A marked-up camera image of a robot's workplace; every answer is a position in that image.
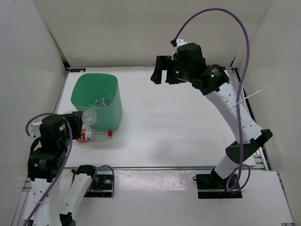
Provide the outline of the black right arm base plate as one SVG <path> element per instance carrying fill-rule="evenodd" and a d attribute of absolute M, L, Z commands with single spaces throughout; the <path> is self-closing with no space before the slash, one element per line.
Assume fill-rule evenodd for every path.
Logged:
<path fill-rule="evenodd" d="M 197 183 L 199 199 L 241 199 L 241 191 L 226 189 L 227 180 L 219 181 L 211 174 L 196 174 L 193 178 Z"/>

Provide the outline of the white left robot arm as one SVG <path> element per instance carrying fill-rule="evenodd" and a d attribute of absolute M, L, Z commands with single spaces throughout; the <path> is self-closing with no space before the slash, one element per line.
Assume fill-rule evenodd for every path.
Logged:
<path fill-rule="evenodd" d="M 33 137 L 28 159 L 28 178 L 35 207 L 25 226 L 74 226 L 75 214 L 90 188 L 98 185 L 96 167 L 81 165 L 66 197 L 59 200 L 62 172 L 71 154 L 73 141 L 80 137 L 82 112 L 42 113 L 30 119 L 25 132 Z"/>

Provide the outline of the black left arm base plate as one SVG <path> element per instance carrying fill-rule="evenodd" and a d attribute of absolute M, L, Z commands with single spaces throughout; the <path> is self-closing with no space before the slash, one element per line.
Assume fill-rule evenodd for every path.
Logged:
<path fill-rule="evenodd" d="M 115 175 L 111 170 L 101 170 L 84 197 L 112 198 L 115 191 Z"/>

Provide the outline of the clear bottle blue white label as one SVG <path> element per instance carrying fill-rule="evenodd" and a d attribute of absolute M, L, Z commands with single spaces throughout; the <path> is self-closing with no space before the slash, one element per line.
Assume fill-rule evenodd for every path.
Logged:
<path fill-rule="evenodd" d="M 95 103 L 93 104 L 93 107 L 95 109 L 98 108 L 106 108 L 108 106 L 110 106 L 112 103 L 112 101 L 110 99 L 105 99 L 105 98 L 101 98 L 95 101 Z"/>

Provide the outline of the clear bottle red label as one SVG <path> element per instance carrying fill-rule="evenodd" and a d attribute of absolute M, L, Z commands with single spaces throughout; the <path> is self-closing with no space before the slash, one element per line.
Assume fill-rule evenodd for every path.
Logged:
<path fill-rule="evenodd" d="M 112 138 L 113 131 L 98 131 L 95 129 L 82 129 L 80 137 L 76 139 L 78 142 L 101 142 Z"/>

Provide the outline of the clear Pepsi bottle black cap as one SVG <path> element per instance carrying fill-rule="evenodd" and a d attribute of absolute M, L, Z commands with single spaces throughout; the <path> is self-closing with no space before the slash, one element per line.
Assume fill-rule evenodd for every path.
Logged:
<path fill-rule="evenodd" d="M 83 124 L 93 125 L 97 123 L 97 114 L 94 109 L 84 110 L 81 116 Z"/>

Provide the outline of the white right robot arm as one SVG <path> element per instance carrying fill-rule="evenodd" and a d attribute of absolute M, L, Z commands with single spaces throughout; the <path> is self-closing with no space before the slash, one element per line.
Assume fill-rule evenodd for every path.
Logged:
<path fill-rule="evenodd" d="M 179 40 L 171 56 L 157 56 L 151 81 L 161 84 L 166 71 L 166 83 L 189 82 L 220 112 L 234 134 L 235 141 L 226 148 L 226 154 L 212 170 L 211 182 L 216 188 L 228 183 L 233 171 L 273 136 L 270 129 L 262 129 L 250 116 L 237 95 L 224 69 L 207 65 L 201 47 Z"/>

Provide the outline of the clear bottle blue cap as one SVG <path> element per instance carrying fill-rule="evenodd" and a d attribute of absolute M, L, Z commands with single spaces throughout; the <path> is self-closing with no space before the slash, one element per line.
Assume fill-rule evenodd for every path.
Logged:
<path fill-rule="evenodd" d="M 94 108 L 106 108 L 110 106 L 113 102 L 113 96 L 112 95 L 106 95 L 103 96 L 102 98 L 98 99 L 94 103 Z"/>

